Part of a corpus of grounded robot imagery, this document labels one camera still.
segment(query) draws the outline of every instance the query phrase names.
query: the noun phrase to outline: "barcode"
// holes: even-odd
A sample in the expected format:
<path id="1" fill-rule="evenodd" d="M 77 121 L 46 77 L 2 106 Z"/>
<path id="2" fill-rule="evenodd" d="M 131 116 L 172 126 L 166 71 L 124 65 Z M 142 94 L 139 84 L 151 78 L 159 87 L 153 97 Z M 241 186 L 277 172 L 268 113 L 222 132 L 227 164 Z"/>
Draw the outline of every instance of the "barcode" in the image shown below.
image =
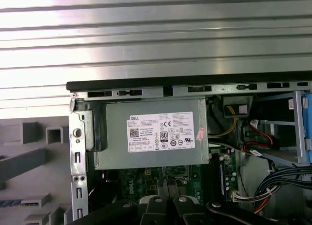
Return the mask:
<path id="1" fill-rule="evenodd" d="M 130 129 L 130 137 L 139 137 L 138 129 Z"/>

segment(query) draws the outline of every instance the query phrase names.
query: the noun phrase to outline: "dell logo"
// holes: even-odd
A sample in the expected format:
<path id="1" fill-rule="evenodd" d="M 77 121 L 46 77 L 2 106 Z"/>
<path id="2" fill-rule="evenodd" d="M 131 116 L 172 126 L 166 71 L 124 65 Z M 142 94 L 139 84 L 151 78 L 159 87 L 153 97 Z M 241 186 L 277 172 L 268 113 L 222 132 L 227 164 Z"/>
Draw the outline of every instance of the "dell logo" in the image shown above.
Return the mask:
<path id="1" fill-rule="evenodd" d="M 129 194 L 134 194 L 133 180 L 129 181 Z"/>

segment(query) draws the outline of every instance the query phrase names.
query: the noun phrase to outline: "screw hole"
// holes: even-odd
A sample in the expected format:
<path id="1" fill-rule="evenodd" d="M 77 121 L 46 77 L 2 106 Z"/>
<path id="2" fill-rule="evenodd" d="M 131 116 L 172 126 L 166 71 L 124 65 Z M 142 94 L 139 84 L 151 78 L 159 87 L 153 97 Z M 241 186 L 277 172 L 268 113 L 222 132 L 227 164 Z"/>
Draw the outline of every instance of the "screw hole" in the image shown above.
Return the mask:
<path id="1" fill-rule="evenodd" d="M 75 137 L 81 137 L 82 131 L 81 129 L 75 129 L 73 134 Z"/>

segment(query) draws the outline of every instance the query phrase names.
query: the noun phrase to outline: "power supply label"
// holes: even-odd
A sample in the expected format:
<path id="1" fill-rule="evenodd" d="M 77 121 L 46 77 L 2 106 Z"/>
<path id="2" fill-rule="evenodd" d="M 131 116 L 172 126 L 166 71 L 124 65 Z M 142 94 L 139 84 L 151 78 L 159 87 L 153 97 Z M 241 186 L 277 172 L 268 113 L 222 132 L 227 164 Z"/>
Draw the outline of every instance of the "power supply label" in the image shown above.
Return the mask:
<path id="1" fill-rule="evenodd" d="M 195 148 L 193 112 L 131 115 L 128 152 Z"/>

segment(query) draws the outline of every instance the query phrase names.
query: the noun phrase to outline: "corrugated metal surface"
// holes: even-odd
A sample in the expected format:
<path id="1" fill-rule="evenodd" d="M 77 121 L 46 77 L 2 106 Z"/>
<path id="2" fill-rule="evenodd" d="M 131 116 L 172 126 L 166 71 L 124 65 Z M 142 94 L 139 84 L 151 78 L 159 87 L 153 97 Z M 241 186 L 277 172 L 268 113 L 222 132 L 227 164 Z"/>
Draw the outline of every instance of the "corrugated metal surface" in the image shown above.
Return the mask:
<path id="1" fill-rule="evenodd" d="M 312 0 L 0 0 L 0 118 L 66 115 L 67 81 L 308 71 L 311 16 Z"/>

